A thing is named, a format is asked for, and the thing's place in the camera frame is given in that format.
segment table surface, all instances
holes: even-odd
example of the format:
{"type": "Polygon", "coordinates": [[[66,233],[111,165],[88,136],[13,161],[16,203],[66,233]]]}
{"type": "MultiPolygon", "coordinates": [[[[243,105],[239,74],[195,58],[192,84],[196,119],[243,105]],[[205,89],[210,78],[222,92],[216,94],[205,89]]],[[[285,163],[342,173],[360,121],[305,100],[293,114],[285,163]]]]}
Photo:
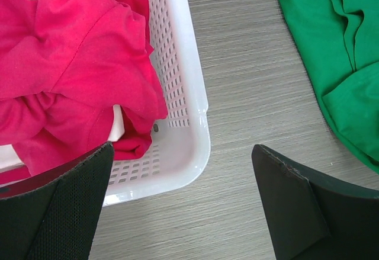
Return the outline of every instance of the table surface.
{"type": "Polygon", "coordinates": [[[275,259],[250,154],[263,143],[379,190],[317,106],[277,0],[189,0],[210,109],[212,153],[191,185],[106,207],[90,259],[275,259]]]}

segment white plastic basket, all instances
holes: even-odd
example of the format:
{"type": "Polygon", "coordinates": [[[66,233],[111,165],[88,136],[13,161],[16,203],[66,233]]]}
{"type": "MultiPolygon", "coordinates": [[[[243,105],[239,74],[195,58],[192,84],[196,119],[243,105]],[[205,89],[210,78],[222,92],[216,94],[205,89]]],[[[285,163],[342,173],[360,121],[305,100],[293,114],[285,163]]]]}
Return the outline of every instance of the white plastic basket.
{"type": "Polygon", "coordinates": [[[188,0],[150,0],[150,32],[169,116],[156,123],[143,158],[114,162],[104,206],[184,187],[209,159],[208,101],[188,0]]]}

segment green fabric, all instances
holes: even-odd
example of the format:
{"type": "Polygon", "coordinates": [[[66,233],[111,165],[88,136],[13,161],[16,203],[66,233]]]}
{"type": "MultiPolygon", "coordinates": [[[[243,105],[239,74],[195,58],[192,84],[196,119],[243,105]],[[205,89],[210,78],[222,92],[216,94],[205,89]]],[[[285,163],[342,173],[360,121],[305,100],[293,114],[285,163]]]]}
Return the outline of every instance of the green fabric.
{"type": "Polygon", "coordinates": [[[320,109],[379,173],[379,0],[279,0],[320,109]]]}

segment clothing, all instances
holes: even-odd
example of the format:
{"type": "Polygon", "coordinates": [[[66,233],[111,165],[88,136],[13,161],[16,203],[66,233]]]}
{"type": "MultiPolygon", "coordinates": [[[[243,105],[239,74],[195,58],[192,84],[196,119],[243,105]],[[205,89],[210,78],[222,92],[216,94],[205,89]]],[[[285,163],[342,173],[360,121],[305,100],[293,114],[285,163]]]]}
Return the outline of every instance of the clothing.
{"type": "Polygon", "coordinates": [[[279,0],[320,109],[379,173],[379,0],[279,0]]]}
{"type": "MultiPolygon", "coordinates": [[[[113,115],[114,121],[108,137],[108,141],[110,142],[118,141],[125,133],[123,115],[119,105],[113,106],[113,115]]],[[[23,164],[23,162],[11,145],[0,146],[0,171],[4,171],[7,168],[12,169],[14,166],[20,164],[23,164]]]]}
{"type": "MultiPolygon", "coordinates": [[[[0,145],[11,143],[30,175],[106,142],[114,105],[125,129],[115,159],[148,150],[167,108],[149,59],[149,7],[138,14],[133,4],[0,0],[0,76],[12,82],[0,89],[0,145]]],[[[27,175],[16,171],[0,183],[27,175]]]]}

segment fabric fold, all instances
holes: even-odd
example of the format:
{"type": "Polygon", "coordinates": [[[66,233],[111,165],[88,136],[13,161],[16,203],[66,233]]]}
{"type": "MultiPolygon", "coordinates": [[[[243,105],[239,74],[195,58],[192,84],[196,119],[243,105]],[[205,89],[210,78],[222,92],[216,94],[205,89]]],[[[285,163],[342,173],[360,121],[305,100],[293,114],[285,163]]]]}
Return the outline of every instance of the fabric fold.
{"type": "Polygon", "coordinates": [[[379,173],[379,0],[279,0],[320,109],[379,173]]]}

